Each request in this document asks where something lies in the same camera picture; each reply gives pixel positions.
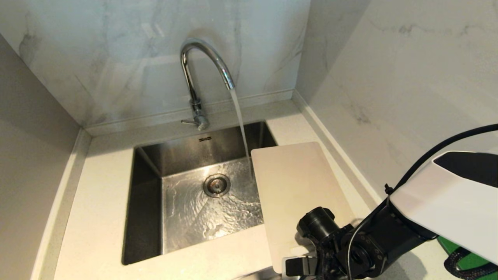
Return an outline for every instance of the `green cloth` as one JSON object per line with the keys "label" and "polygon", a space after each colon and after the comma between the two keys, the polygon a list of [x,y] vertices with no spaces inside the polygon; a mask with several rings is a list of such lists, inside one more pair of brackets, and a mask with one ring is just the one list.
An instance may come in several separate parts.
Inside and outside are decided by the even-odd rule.
{"label": "green cloth", "polygon": [[[437,238],[441,246],[443,246],[443,249],[448,253],[451,254],[453,251],[455,251],[459,246],[456,245],[455,243],[445,239],[444,237],[438,237]],[[478,255],[474,253],[470,253],[468,256],[463,258],[461,261],[458,262],[458,267],[461,270],[467,270],[471,268],[476,268],[480,267],[484,264],[488,263],[487,260],[479,257]],[[498,279],[498,272],[492,273],[488,276],[484,276],[479,278],[479,280],[497,280]]]}

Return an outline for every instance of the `running water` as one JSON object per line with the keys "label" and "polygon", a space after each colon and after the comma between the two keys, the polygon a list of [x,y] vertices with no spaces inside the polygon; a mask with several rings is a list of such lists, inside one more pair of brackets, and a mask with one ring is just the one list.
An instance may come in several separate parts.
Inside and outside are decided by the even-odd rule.
{"label": "running water", "polygon": [[234,100],[235,111],[237,111],[237,118],[239,118],[239,126],[241,126],[242,139],[244,140],[244,148],[246,148],[246,157],[249,161],[249,166],[250,166],[248,143],[246,141],[246,132],[244,131],[244,123],[242,122],[241,108],[239,106],[239,100],[237,99],[237,93],[235,92],[235,88],[230,90],[230,95]]}

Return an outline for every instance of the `white countertop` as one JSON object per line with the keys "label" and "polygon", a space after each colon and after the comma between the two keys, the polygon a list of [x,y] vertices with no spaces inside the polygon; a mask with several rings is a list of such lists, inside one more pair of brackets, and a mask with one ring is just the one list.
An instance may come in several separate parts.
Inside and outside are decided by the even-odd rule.
{"label": "white countertop", "polygon": [[[237,125],[234,111],[209,116],[208,131]],[[278,145],[317,141],[355,214],[370,210],[291,100],[243,109],[245,123],[266,120]],[[271,266],[264,225],[124,266],[121,263],[133,148],[199,132],[179,122],[92,139],[64,234],[56,280],[222,279]],[[456,279],[437,242],[401,257],[380,279]]]}

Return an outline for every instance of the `chrome faucet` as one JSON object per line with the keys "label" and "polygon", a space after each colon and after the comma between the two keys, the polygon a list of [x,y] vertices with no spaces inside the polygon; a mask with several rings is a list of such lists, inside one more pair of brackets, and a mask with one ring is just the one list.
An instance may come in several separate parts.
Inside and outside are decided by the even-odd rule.
{"label": "chrome faucet", "polygon": [[209,126],[209,121],[202,112],[201,99],[197,96],[191,78],[192,75],[190,74],[189,70],[188,53],[191,49],[199,49],[200,51],[204,52],[209,58],[211,58],[213,63],[216,65],[216,68],[220,72],[221,77],[223,78],[225,86],[228,90],[233,89],[235,87],[235,84],[232,80],[230,72],[228,71],[227,65],[224,63],[221,56],[212,46],[210,46],[205,41],[197,38],[188,38],[187,40],[185,40],[185,42],[183,42],[180,52],[180,61],[182,62],[183,73],[185,74],[187,86],[190,91],[190,106],[192,107],[192,115],[194,117],[194,120],[182,120],[182,123],[197,125],[198,130],[205,130]]}

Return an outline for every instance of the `robotic arm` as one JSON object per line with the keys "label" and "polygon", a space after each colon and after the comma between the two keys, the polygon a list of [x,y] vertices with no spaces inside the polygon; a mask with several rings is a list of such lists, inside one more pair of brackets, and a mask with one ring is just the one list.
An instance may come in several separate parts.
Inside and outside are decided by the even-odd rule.
{"label": "robotic arm", "polygon": [[[464,137],[498,130],[498,125],[484,128],[487,130],[475,129],[440,143],[421,157],[419,166],[434,151]],[[416,163],[411,173],[417,168]],[[411,176],[409,171],[396,188],[386,185],[386,192],[386,200],[356,228],[351,224],[339,228],[334,214],[326,208],[307,213],[297,231],[312,241],[317,257],[286,260],[287,275],[314,275],[321,280],[344,275],[350,279],[374,278],[400,256],[438,235],[464,248],[446,260],[445,268],[451,274],[477,279],[497,271],[498,155],[446,152],[416,175]],[[470,253],[465,248],[490,263],[458,270],[457,262]]]}

